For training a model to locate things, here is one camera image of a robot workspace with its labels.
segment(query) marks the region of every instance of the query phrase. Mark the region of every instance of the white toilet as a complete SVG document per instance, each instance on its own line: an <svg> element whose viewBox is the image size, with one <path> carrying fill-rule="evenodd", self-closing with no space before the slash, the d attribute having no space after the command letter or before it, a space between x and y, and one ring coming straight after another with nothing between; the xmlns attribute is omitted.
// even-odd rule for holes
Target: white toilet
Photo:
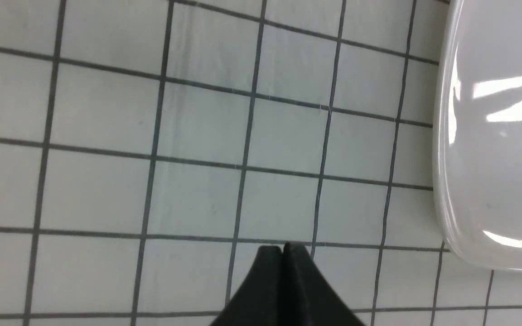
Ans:
<svg viewBox="0 0 522 326"><path fill-rule="evenodd" d="M451 2L434 126L435 204L452 252L522 270L522 1Z"/></svg>

